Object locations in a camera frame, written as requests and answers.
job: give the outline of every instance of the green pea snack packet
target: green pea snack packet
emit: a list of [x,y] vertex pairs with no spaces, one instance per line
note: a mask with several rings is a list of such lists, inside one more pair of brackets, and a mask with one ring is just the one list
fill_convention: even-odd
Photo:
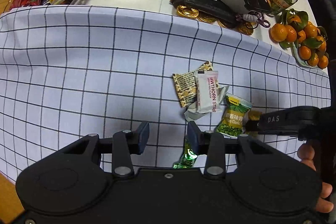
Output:
[[251,109],[253,104],[229,93],[226,94],[225,99],[226,110],[221,123],[217,127],[217,132],[237,137],[242,133],[245,113]]
[[181,155],[181,158],[178,162],[173,164],[174,169],[179,168],[192,168],[194,163],[197,159],[197,155],[194,154],[193,150],[191,149],[188,137],[184,138],[184,149]]

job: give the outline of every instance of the snack packet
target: snack packet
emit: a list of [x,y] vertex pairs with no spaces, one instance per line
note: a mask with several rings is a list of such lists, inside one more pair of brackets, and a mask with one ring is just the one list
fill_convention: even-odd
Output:
[[[262,115],[262,112],[255,111],[255,110],[252,110],[252,109],[247,114],[249,120],[251,120],[251,121],[259,121],[260,115]],[[257,135],[258,135],[257,131],[246,131],[245,133],[252,136],[252,137],[257,137]]]
[[216,89],[218,71],[194,72],[197,85],[197,112],[222,112]]
[[[217,89],[217,95],[218,95],[218,104],[221,105],[224,97],[227,93],[227,90],[229,89],[230,86],[223,86]],[[185,119],[190,122],[190,121],[196,121],[199,118],[202,118],[204,115],[207,113],[198,113],[197,112],[197,102],[192,103],[188,109],[185,111],[184,116]]]
[[189,143],[188,137],[184,138],[184,149],[181,155],[181,158],[178,162],[173,164],[174,169],[179,168],[192,168],[194,163],[197,159],[197,155],[194,154],[193,150],[191,149],[191,145]]
[[196,71],[208,71],[213,70],[212,63],[206,61],[201,67],[192,72],[185,74],[173,74],[173,80],[175,84],[175,90],[180,101],[181,107],[186,107],[190,103],[194,102],[194,98],[197,95],[197,87],[194,77],[194,72]]
[[225,99],[226,110],[216,130],[224,135],[237,137],[242,133],[244,115],[253,104],[229,93],[226,94]]

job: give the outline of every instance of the tangerine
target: tangerine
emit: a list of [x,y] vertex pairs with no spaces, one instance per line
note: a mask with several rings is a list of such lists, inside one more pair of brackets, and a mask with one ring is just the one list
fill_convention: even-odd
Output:
[[277,42],[284,41],[288,35],[287,28],[281,24],[276,23],[272,26],[270,30],[270,35],[272,39],[274,39]]
[[311,50],[307,46],[301,46],[299,48],[298,52],[299,52],[299,57],[302,60],[308,60],[308,59],[310,59]]
[[329,60],[328,58],[324,55],[321,57],[321,59],[319,60],[318,66],[321,69],[325,69],[328,66]]
[[290,15],[287,19],[287,23],[291,24],[292,22],[301,22],[301,19],[298,15]]
[[324,51],[324,50],[326,49],[326,47],[327,47],[327,43],[326,43],[326,41],[325,41],[324,38],[321,37],[321,36],[317,36],[316,39],[317,39],[318,41],[322,41],[322,44],[320,45],[320,47],[318,47],[318,50],[319,50],[319,51]]
[[297,32],[297,34],[299,35],[299,44],[302,43],[302,41],[304,41],[306,39],[306,33],[304,30],[301,30],[300,32]]
[[307,24],[306,27],[303,29],[306,33],[307,38],[315,38],[317,37],[317,27],[314,25]]
[[310,66],[315,67],[319,63],[319,57],[318,57],[317,53],[314,54],[314,59],[313,60],[309,59],[307,62]]
[[297,34],[296,34],[295,29],[293,28],[293,26],[290,26],[290,25],[286,25],[285,27],[287,29],[286,40],[288,42],[294,42],[296,40],[296,38],[297,38]]

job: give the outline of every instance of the green foil wrapper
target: green foil wrapper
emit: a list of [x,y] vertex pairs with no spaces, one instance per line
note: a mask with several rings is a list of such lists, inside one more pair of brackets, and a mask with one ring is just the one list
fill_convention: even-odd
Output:
[[179,168],[192,168],[194,163],[197,159],[197,155],[194,154],[193,150],[191,149],[188,137],[184,139],[184,150],[180,160],[173,164],[174,169]]

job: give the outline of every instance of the green leaves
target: green leaves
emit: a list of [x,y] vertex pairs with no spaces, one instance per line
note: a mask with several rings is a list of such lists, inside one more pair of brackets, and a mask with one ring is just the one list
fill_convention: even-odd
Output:
[[308,23],[308,14],[306,11],[295,11],[296,15],[301,19],[301,22],[292,21],[291,25],[294,27],[296,32],[303,30]]
[[325,49],[323,51],[317,51],[317,56],[319,57],[319,59],[321,59],[322,56],[324,56],[325,53],[326,53]]
[[317,49],[322,44],[322,41],[317,40],[316,38],[307,38],[302,41],[302,45],[307,46],[310,49]]
[[285,10],[281,14],[281,22],[283,25],[287,25],[288,20],[294,15],[297,15],[301,19],[301,22],[292,21],[290,25],[294,27],[296,32],[300,32],[308,23],[308,14],[306,11],[296,11],[293,8]]
[[326,30],[324,29],[323,26],[317,26],[318,29],[320,29],[321,31],[321,36],[324,37],[324,40],[327,41],[328,40],[328,36],[327,36],[327,32]]
[[309,59],[311,62],[314,61],[315,53],[316,53],[316,50],[315,50],[315,49],[312,49],[312,50],[311,50],[311,56],[310,56],[310,59]]
[[280,47],[283,48],[283,49],[287,49],[287,48],[292,47],[292,43],[291,43],[291,42],[288,42],[287,40],[284,40],[284,41],[279,42],[279,45],[280,45]]
[[299,40],[298,39],[294,41],[294,45],[295,45],[295,48],[297,48],[297,49],[299,48]]

